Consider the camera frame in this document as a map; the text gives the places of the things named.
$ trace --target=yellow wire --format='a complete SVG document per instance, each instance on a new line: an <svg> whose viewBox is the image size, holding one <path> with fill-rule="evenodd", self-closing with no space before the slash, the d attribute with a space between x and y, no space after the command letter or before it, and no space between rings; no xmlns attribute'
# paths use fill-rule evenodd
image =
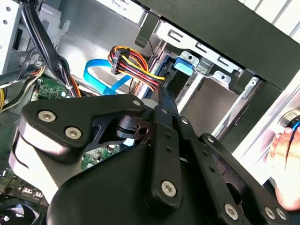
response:
<svg viewBox="0 0 300 225"><path fill-rule="evenodd" d="M3 89L0 89L0 110L2 110L4 106L4 91Z"/></svg>
<svg viewBox="0 0 300 225"><path fill-rule="evenodd" d="M118 48L129 48L131 51L135 52L136 54L138 54L142 60L144 61L144 63L146 64L146 71L148 72L149 71L149 67L148 67L148 63L146 62L145 58L137 51L137 50L134 50L133 48L130 48L130 47L127 47L127 46L123 46L123 45L118 45L114 48L114 50L118 49Z"/></svg>
<svg viewBox="0 0 300 225"><path fill-rule="evenodd" d="M130 75L130 76L132 76L131 74L129 74L129 73L127 73L127 72L125 72L124 70L121 70L121 69L118 69L118 71L120 72L120 73L122 73L122 74L126 74L126 75ZM142 83L144 83L144 84L146 84L150 89L151 89L151 91L153 91L154 92L154 89L153 89L153 87L151 87L150 85L148 85L147 83L145 83L144 81L142 81L142 80L140 80L139 78L137 78L136 76L133 76L134 78L136 78L137 80L139 80L140 82L142 82Z"/></svg>
<svg viewBox="0 0 300 225"><path fill-rule="evenodd" d="M140 62L138 60L136 60L134 57L131 57L131 56L130 56L130 58L132 60L134 60L134 62L136 62L139 65L140 68L142 68L142 65L140 64Z"/></svg>
<svg viewBox="0 0 300 225"><path fill-rule="evenodd" d="M133 67L135 67L135 68L141 70L143 73L145 73L145 74L147 74L147 75L149 75L149 76L151 76L151 77L153 77L153 78L156 78L156 79L159 79L159 80L164 80L164 79L165 79L164 77L160 77L160 76L153 75L153 74L151 74L151 73L145 71L143 68L140 68L140 67L136 66L136 65L133 64L131 61L129 61L124 55L122 55L122 58L123 58L129 65L131 65L131 66L133 66Z"/></svg>

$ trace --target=black metal bracket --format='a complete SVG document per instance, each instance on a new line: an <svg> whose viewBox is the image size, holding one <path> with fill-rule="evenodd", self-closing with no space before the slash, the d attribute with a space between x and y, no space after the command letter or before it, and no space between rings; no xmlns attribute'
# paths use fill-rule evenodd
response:
<svg viewBox="0 0 300 225"><path fill-rule="evenodd" d="M141 27L141 30L136 37L135 44L140 46L141 48L146 47L147 43L149 42L149 38L151 37L157 23L159 21L159 18L152 14L148 13L145 22L143 26Z"/></svg>
<svg viewBox="0 0 300 225"><path fill-rule="evenodd" d="M37 101L23 108L18 128L22 138L55 160L66 163L78 160L88 146L94 148L99 144L122 141L120 132L126 133L122 129L136 132L138 128L135 127L135 123L141 125L144 120L144 124L147 124L148 132L136 137L132 135L138 140L139 145L67 181L61 191L58 191L59 200L54 197L53 202L56 207L60 208L63 202L70 201L69 190L72 186L76 188L72 188L71 193L76 192L77 195L81 195L78 192L82 190L85 182L89 186L93 186L96 182L95 185L99 188L103 186L105 179L110 180L113 177L122 180L124 186L120 187L117 182L109 181L114 183L109 188L110 191L120 192L120 188L128 190L121 198L125 198L126 202L129 201L131 204L139 198L138 208L141 209L130 212L132 213L130 218L134 217L134 221L139 220L136 217L148 214L144 211L147 208L155 219L168 220L172 216L180 218L176 221L177 224L190 220L197 221L194 215L197 215L198 210L204 212L205 218L211 224L285 225L290 223L288 214L279 203L224 149L217 139L209 134L203 134L200 138L196 136L190 122L178 115L172 93L160 87L157 89L156 96L160 104L154 109L145 106L133 95ZM45 110L55 114L55 120L48 122L39 119L40 112ZM79 129L82 136L76 140L67 137L65 131L70 126ZM188 163L189 173L193 175L188 175L184 169L186 166L182 165L183 160ZM141 169L144 162L147 165L145 170ZM131 167L134 170L126 173L126 170L130 170ZM136 175L135 170L139 170L139 175ZM197 198L195 201L197 203L192 204L205 203L203 209L193 209L194 212L191 212L193 218L181 216L183 211L190 213L191 205L185 204L184 200L186 196L191 202L191 193L187 191L187 184L191 183L188 181L190 179L187 178L188 176L195 180L193 189L200 190L200 193L193 197ZM132 192L134 188L140 189L140 186L143 186L142 204L139 191L136 191L137 194ZM94 198L108 206L111 205L111 201L116 202L113 204L114 210L124 209L119 209L117 206L119 198L106 199L106 196L85 193L83 199L86 201ZM53 210L54 205L51 206L50 212L57 213L57 210ZM286 219L275 214L274 218L270 217L270 211L276 213L278 210L285 212Z"/></svg>
<svg viewBox="0 0 300 225"><path fill-rule="evenodd" d="M53 113L54 121L39 119L42 111ZM144 111L144 103L129 94L40 100L30 102L22 109L18 130L24 140L52 158L66 163L75 162L89 143L92 147L96 146L95 138L100 144L104 131L115 118L138 117ZM97 135L92 136L92 127L96 128ZM68 137L67 128L79 129L80 138Z"/></svg>

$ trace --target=black cable bundle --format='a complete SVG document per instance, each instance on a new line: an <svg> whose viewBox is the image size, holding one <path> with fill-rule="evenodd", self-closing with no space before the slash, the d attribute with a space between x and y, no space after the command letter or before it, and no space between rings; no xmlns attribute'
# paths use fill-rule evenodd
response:
<svg viewBox="0 0 300 225"><path fill-rule="evenodd" d="M56 53L36 13L35 2L33 0L21 0L20 3L24 6L22 10L22 20L29 32L35 49L58 82L69 89L72 97L79 97L80 94L72 85L68 62Z"/></svg>

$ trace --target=metal slot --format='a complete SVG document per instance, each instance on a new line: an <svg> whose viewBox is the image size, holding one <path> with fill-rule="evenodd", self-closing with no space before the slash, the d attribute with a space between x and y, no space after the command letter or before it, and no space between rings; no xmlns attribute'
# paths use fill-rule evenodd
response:
<svg viewBox="0 0 300 225"><path fill-rule="evenodd" d="M173 30L170 30L168 33L168 36L173 38L174 40L180 42L180 38L183 38L183 36Z"/></svg>

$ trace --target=red wire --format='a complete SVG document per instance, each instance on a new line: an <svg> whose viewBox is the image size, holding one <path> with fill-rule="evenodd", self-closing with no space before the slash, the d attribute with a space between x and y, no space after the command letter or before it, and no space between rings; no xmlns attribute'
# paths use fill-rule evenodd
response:
<svg viewBox="0 0 300 225"><path fill-rule="evenodd" d="M125 65L124 63L120 62L120 65L123 66L123 67L125 67L127 70L129 70L129 71L131 71L131 72L133 72L133 73L135 73L135 74L138 74L138 75L141 76L143 79L145 79L145 80L151 82L152 84L154 84L154 85L156 85L156 86L159 86L159 83L158 83L158 82L156 82L156 81L154 81L154 80L152 80L152 79L146 77L145 75L143 75L142 73L140 73L140 72L138 72L138 71L136 71L136 70L133 70L133 69L129 68L129 67L128 67L127 65Z"/></svg>
<svg viewBox="0 0 300 225"><path fill-rule="evenodd" d="M143 64L143 66L144 66L144 70L147 70L146 62L145 62L145 60L143 60L143 59L141 58L141 56L139 56L139 55L136 54L135 52L130 52L130 54L132 54L132 55L138 57L138 58L142 61L142 64Z"/></svg>
<svg viewBox="0 0 300 225"><path fill-rule="evenodd" d="M130 54L131 55L133 55L133 56L135 56L135 57L138 57L140 60L141 60L141 62L142 62L142 65L144 66L144 70L147 70L147 65L146 65L146 61L145 60L143 60L142 58L141 58L141 56L139 56L138 54L136 54L135 52L133 52L133 51L130 51Z"/></svg>

